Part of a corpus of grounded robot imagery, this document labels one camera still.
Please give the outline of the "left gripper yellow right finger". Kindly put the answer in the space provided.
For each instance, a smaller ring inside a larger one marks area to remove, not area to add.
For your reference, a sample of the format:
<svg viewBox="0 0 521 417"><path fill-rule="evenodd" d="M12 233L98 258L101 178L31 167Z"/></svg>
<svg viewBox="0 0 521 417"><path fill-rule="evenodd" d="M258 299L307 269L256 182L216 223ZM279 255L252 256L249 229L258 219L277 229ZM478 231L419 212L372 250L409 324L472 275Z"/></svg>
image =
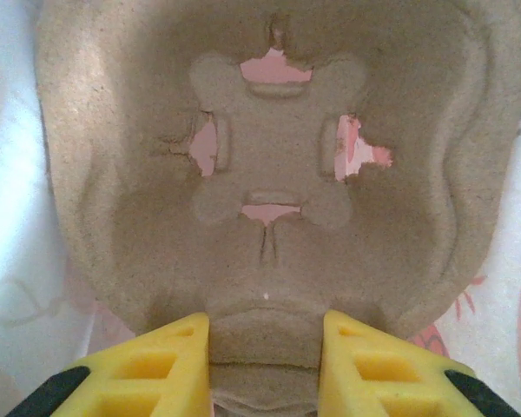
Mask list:
<svg viewBox="0 0 521 417"><path fill-rule="evenodd" d="M332 310L320 417L506 417L506 403L466 365Z"/></svg>

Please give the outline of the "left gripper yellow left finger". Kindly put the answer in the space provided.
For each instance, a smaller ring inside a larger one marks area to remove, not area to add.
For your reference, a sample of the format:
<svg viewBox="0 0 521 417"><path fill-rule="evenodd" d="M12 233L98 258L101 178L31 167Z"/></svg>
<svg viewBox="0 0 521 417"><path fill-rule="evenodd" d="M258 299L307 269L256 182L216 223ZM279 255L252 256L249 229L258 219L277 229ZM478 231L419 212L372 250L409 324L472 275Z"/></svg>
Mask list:
<svg viewBox="0 0 521 417"><path fill-rule="evenodd" d="M15 417L212 417L209 320L191 314L50 376Z"/></svg>

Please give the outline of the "brown pulp cup carrier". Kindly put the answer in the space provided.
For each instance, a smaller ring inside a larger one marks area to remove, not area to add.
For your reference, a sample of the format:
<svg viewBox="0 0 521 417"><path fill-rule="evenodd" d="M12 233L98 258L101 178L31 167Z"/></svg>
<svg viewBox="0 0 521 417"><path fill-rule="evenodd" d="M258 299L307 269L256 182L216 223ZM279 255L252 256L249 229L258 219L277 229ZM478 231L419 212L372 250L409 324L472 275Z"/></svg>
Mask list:
<svg viewBox="0 0 521 417"><path fill-rule="evenodd" d="M481 266L521 0L44 0L73 262L143 334L211 320L216 417L314 417L322 317L407 337Z"/></svg>

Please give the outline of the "red white paper gift bag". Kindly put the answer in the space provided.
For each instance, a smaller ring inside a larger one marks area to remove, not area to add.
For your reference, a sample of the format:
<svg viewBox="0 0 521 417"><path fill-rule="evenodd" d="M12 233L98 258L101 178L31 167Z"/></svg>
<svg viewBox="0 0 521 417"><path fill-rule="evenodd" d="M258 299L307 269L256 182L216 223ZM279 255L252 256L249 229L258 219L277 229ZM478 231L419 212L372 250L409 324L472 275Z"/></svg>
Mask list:
<svg viewBox="0 0 521 417"><path fill-rule="evenodd" d="M0 417L77 358L129 338L72 271L33 70L42 0L0 0ZM488 257L414 342L471 366L521 413L521 124Z"/></svg>

